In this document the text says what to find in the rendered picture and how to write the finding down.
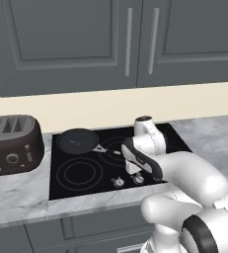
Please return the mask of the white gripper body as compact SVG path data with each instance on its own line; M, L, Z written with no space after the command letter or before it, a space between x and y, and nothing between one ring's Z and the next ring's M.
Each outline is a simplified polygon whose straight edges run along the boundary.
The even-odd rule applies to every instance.
M129 162L128 160L125 161L125 170L129 175L136 174L141 171L141 168L138 167L136 164Z

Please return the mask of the silver hob knob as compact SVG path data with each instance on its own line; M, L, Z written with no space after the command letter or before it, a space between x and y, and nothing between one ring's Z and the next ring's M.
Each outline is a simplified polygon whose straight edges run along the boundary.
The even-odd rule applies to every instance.
M120 178L120 177L118 177L118 178L112 178L112 181L113 181L113 183L114 183L114 186L116 187L116 188L122 188L123 187L123 185L124 185L124 181Z
M135 185L142 185L144 183L144 178L140 175L134 175L132 179Z

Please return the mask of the black glass hob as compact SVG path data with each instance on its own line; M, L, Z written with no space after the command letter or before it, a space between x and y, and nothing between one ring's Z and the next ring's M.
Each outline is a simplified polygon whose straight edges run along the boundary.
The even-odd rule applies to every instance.
M127 137L133 136L133 127L114 127L96 129L100 145L106 149L121 152L121 145ZM125 160L121 155L90 151L86 154L67 154L61 151L56 140L59 133L52 136L49 199L60 200L70 197L93 195L115 190L164 184L163 180L140 171L129 175L125 170ZM142 185L135 185L132 177L144 178ZM124 181L122 188L116 188L112 178L120 177Z

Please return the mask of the dark grey frying pan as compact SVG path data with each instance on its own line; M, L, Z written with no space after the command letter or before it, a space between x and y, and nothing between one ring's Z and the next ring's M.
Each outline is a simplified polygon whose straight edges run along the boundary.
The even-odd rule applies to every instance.
M61 133L56 140L57 147L67 154L86 154L90 151L121 155L118 150L106 149L100 145L98 135L86 128L73 128Z

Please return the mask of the grey drawer front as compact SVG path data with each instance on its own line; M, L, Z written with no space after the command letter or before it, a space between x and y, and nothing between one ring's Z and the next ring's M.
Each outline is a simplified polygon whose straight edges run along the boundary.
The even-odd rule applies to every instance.
M149 223L142 217L138 207L70 216L61 220L65 239L142 226L149 226Z

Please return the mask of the dark brown toaster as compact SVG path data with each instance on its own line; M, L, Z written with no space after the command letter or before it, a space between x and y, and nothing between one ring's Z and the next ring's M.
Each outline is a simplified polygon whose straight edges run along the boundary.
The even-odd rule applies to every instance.
M32 171L43 157L41 129L34 117L0 116L0 176Z

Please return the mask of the grey lower cupboard panel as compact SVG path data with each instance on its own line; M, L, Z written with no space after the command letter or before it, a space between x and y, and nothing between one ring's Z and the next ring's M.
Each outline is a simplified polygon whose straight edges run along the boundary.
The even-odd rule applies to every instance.
M34 250L61 245L72 229L64 219L55 219L0 229L0 253L33 253Z

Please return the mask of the wide grey cupboard door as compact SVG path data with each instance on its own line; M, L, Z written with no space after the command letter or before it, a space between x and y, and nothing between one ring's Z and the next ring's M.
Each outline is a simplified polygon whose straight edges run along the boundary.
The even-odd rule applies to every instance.
M0 0L0 95L134 88L141 10L142 0Z

